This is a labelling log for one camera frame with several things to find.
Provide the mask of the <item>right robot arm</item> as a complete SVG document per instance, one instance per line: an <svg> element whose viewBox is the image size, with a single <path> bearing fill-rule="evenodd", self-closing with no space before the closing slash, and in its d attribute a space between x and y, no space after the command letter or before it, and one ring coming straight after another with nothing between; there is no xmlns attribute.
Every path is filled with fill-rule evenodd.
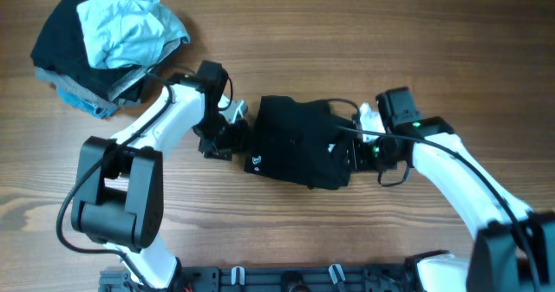
<svg viewBox="0 0 555 292"><path fill-rule="evenodd" d="M367 287L391 282L397 291L552 291L554 214L536 212L496 181L441 117L425 118L407 88L360 107L345 132L355 135L355 171L384 173L405 162L427 178L473 237L469 258L447 250L407 258L393 270L369 267Z"/></svg>

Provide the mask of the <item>black polo shirt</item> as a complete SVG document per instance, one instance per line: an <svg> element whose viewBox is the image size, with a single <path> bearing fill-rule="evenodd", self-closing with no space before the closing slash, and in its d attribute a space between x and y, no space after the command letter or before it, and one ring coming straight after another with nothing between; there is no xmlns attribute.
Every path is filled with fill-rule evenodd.
<svg viewBox="0 0 555 292"><path fill-rule="evenodd" d="M247 173L337 190L349 184L354 124L332 113L328 100L296 102L263 96L245 160Z"/></svg>

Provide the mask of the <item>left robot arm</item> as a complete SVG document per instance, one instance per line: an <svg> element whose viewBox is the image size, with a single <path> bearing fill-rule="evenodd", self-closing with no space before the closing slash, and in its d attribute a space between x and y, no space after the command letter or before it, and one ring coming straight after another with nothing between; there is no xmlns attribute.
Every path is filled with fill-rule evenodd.
<svg viewBox="0 0 555 292"><path fill-rule="evenodd" d="M56 219L56 235L72 228L126 267L120 288L129 291L191 291L178 257L167 250L159 230L164 211L163 162L188 132L199 137L207 159L232 160L246 148L249 126L244 101L225 91L232 79L216 62L203 61L191 74L163 81L159 99L131 126L109 139L89 138L82 146L75 185Z"/></svg>

